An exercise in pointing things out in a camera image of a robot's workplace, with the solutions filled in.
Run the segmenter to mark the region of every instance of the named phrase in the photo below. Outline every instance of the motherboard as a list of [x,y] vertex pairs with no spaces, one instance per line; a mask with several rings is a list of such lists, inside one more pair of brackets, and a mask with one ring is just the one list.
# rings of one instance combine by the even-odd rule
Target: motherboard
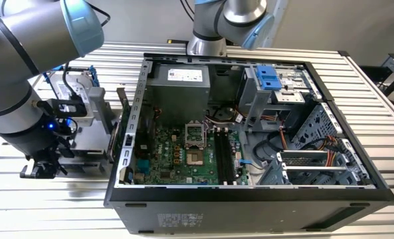
[[243,154],[238,132],[223,131],[227,135],[226,148],[226,142],[221,146],[217,140],[217,130],[203,128],[198,124],[158,127],[151,157],[138,160],[136,184],[223,185],[227,184],[223,182],[226,174],[234,177],[233,185],[249,184],[246,168],[239,162]]

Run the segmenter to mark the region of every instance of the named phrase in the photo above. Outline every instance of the gray robot arm segment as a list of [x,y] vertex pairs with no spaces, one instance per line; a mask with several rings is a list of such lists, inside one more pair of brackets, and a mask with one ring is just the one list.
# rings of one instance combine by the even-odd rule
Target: gray robot arm segment
[[266,0],[195,1],[194,37],[187,53],[225,56],[223,38],[247,50],[257,49],[274,22],[266,7]]

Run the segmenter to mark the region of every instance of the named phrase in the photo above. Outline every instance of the robotic arm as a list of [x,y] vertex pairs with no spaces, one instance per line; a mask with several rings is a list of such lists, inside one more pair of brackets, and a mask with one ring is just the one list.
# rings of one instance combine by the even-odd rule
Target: robotic arm
[[267,0],[195,0],[188,55],[226,56],[225,38],[247,50],[265,41],[274,23]]
[[[100,24],[92,9],[84,0],[0,0],[0,136],[25,154],[23,178],[54,178],[59,171],[66,173],[60,155],[74,157],[74,113],[62,112],[60,105],[72,102],[79,108],[80,97],[71,90],[71,100],[51,99],[58,102],[51,105],[27,80],[102,47],[102,25],[108,21]],[[271,25],[266,0],[195,0],[187,52],[225,56],[225,38],[253,50]]]
[[41,4],[12,15],[8,9],[21,8],[0,11],[0,136],[29,161],[20,176],[54,178],[64,171],[59,154],[74,157],[66,138],[71,128],[27,80],[98,49],[104,34],[84,0]]

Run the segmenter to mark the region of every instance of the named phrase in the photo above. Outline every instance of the blue drive bay latch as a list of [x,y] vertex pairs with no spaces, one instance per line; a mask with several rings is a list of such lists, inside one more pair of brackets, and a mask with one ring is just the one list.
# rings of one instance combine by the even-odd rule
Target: blue drive bay latch
[[263,90],[281,90],[282,83],[273,66],[257,66],[257,77]]

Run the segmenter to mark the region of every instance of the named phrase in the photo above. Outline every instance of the barcode sticker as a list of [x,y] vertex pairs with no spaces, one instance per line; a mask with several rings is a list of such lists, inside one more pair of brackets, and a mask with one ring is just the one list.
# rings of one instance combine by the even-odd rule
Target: barcode sticker
[[[58,84],[58,88],[59,88],[59,98],[62,100],[68,100],[71,92],[70,92],[67,86],[64,85],[63,82],[56,82],[56,84]],[[76,94],[82,97],[83,102],[90,103],[90,99],[86,94],[86,90],[84,90],[83,86],[80,84],[72,83],[72,82],[68,82],[68,84],[70,84],[71,88],[74,89],[74,91],[76,92]]]
[[243,121],[243,116],[242,116],[242,114],[238,114],[238,116],[237,116],[237,118],[235,118],[235,121],[237,121],[238,123],[241,123],[241,122]]
[[291,80],[281,80],[282,85],[293,85]]

